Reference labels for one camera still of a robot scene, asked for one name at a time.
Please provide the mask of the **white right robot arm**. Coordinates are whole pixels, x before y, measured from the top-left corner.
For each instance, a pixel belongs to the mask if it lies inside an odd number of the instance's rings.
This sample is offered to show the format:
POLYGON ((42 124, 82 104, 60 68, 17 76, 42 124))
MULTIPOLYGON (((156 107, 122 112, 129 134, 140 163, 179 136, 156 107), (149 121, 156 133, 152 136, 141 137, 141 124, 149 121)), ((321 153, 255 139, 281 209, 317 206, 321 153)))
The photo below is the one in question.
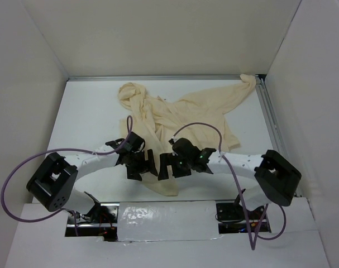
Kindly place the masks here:
POLYGON ((169 179, 168 166, 172 176, 189 176, 192 171, 207 174, 231 174, 257 182, 257 185, 242 192, 243 200, 234 206, 235 215, 248 218, 263 205, 274 203, 281 207, 291 205, 301 180, 301 173, 281 154, 267 150, 262 155, 233 154, 217 149, 199 149, 186 138, 170 140, 172 153, 160 155, 158 180, 169 179))

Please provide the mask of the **cream yellow jacket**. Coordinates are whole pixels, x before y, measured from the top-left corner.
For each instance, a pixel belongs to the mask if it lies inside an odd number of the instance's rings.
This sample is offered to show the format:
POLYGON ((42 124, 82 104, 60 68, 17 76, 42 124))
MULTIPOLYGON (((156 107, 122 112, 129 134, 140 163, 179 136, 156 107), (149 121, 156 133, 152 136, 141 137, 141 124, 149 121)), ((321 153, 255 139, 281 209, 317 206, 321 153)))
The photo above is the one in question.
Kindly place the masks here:
POLYGON ((137 83, 126 83, 119 88, 118 100, 133 118, 133 131, 153 151, 154 162, 160 165, 160 154, 171 151, 170 138, 181 127, 181 136, 200 149, 222 145, 223 151, 240 147, 225 119, 240 105, 256 86, 256 78, 242 74, 241 82, 224 87, 203 89, 167 102, 160 96, 151 96, 137 83))

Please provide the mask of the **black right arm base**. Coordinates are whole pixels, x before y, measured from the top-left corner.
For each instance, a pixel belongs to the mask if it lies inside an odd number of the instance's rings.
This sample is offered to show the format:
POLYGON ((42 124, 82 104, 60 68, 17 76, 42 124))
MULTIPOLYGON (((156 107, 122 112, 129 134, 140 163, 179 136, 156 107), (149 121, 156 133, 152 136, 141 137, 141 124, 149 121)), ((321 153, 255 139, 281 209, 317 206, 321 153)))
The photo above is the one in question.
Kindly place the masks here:
MULTIPOLYGON (((246 220, 243 209, 235 200, 226 200, 216 203, 216 215, 219 234, 247 233, 246 220)), ((248 211, 250 228, 254 232, 259 225, 259 220, 264 212, 264 206, 260 206, 253 211, 248 211)))

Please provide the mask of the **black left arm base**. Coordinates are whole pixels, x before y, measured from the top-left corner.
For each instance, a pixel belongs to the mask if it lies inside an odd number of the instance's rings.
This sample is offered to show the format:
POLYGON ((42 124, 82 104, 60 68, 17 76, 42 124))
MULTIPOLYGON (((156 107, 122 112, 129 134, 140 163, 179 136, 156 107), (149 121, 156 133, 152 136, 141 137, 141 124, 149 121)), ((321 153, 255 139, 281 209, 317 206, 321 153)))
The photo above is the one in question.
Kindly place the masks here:
POLYGON ((103 241, 118 241, 119 204, 103 203, 89 214, 70 212, 65 237, 98 237, 103 241))

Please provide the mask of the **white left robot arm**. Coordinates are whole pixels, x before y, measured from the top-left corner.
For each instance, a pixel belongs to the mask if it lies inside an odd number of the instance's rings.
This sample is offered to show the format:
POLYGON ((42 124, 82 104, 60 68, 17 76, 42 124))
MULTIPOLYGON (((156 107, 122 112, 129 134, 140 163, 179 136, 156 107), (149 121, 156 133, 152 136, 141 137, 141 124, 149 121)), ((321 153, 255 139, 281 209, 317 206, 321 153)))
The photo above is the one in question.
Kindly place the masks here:
POLYGON ((28 181, 27 190, 49 211, 78 212, 89 223, 96 222, 103 210, 101 203, 74 184, 80 178, 117 165, 126 167, 127 178, 142 179, 145 173, 158 175, 152 150, 145 150, 145 140, 134 132, 127 139, 108 141, 89 154, 62 156, 52 152, 45 157, 28 181))

